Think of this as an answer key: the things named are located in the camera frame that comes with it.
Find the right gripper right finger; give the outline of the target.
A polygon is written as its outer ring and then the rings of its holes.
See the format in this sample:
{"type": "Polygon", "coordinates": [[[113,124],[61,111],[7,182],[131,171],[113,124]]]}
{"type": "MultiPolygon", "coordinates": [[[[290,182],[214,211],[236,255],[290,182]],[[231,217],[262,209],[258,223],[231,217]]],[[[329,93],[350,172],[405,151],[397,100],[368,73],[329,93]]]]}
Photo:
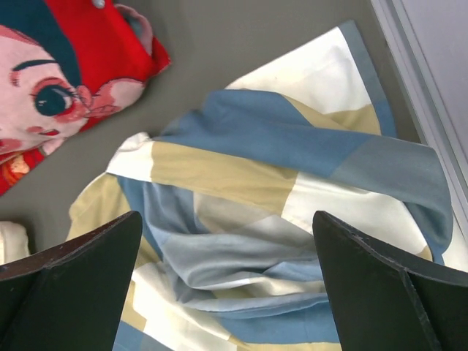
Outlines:
{"type": "Polygon", "coordinates": [[[467,349],[467,273],[324,211],[315,213],[312,228],[343,350],[467,349]]]}

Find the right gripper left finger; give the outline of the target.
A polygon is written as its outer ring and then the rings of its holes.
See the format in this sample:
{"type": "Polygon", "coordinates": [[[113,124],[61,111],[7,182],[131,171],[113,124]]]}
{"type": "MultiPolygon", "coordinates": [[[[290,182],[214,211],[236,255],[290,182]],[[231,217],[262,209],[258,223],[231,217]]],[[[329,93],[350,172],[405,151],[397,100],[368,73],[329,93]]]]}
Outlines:
{"type": "Polygon", "coordinates": [[[1,266],[2,350],[111,350],[142,235],[129,211],[1,266]]]}

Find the cream bear print pillow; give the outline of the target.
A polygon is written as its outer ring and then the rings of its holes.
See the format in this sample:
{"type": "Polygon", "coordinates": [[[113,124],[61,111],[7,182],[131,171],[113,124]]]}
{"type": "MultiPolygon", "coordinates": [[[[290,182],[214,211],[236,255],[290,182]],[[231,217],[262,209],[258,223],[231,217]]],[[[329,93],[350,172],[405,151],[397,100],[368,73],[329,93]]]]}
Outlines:
{"type": "Polygon", "coordinates": [[[1,264],[21,260],[30,255],[29,238],[25,227],[14,222],[0,223],[1,264]]]}

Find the blue beige checked pillowcase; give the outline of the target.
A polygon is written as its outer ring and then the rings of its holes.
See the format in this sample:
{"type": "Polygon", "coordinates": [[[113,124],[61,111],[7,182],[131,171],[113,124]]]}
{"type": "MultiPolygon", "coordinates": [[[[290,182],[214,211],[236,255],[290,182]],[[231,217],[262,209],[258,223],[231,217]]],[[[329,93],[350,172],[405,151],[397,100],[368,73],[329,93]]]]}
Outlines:
{"type": "Polygon", "coordinates": [[[312,221],[327,211],[467,269],[436,152],[398,138],[351,20],[126,139],[70,238],[127,211],[143,237],[115,350],[339,350],[312,221]]]}

